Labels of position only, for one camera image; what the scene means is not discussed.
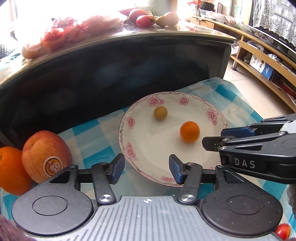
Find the checkered tablecloth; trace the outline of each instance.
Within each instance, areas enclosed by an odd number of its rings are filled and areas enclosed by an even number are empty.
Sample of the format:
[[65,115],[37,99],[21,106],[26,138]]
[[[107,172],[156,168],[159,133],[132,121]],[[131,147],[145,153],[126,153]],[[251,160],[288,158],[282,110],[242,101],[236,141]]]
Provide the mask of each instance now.
[[[236,87],[225,80],[212,78],[178,91],[199,96],[218,108],[228,121],[230,127],[245,126],[260,122],[261,117],[246,103]],[[111,162],[121,152],[118,144],[118,127],[124,112],[128,109],[115,111],[87,123],[75,126],[59,134],[68,145],[74,164],[80,169],[90,168],[98,162]],[[296,236],[296,221],[292,209],[287,202],[287,186],[284,184],[251,178],[258,186],[280,200],[284,215],[282,222],[290,223],[293,227],[292,236]],[[155,184],[137,173],[128,163],[116,185],[112,189],[117,197],[121,195],[157,196],[172,195],[179,192],[178,188],[168,188]],[[212,191],[211,184],[203,184],[200,189],[200,198]],[[94,199],[92,184],[81,184],[81,191]],[[11,207],[16,196],[0,191],[1,213],[11,217]]]

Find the plate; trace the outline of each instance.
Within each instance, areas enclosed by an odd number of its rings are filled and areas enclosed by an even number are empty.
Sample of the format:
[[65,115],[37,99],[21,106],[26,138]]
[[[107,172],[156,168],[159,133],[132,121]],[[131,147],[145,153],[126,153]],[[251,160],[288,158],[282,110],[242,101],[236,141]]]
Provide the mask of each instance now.
[[[154,117],[154,110],[164,106],[164,120]],[[194,143],[185,143],[180,136],[184,122],[194,121],[200,128]],[[119,145],[128,163],[149,180],[170,187],[178,185],[168,166],[170,154],[203,168],[214,169],[220,163],[219,153],[202,147],[205,136],[220,136],[228,128],[224,116],[204,99],[182,92],[160,92],[143,97],[126,111],[119,126]]]

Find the fruit sticker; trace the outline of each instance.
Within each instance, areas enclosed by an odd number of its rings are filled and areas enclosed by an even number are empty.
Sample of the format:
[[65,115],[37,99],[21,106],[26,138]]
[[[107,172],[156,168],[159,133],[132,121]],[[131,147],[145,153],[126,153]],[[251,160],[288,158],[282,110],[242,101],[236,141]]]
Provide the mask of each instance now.
[[51,177],[63,169],[63,164],[57,156],[50,156],[44,162],[44,173]]

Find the silver bolt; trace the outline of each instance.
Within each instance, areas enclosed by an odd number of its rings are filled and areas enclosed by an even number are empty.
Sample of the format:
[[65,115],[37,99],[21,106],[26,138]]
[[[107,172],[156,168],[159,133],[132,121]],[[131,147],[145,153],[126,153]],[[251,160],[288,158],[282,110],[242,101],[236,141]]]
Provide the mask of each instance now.
[[183,202],[192,202],[195,200],[195,197],[191,194],[184,194],[180,197]]
[[99,200],[101,202],[111,202],[113,199],[114,199],[114,197],[109,194],[103,194],[102,196],[99,197]]

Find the white lace cover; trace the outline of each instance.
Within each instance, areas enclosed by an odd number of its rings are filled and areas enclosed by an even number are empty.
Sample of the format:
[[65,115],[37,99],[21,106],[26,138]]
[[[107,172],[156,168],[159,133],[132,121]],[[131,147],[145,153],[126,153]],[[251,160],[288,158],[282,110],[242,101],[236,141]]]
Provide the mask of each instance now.
[[296,8],[288,0],[254,0],[253,22],[296,47]]

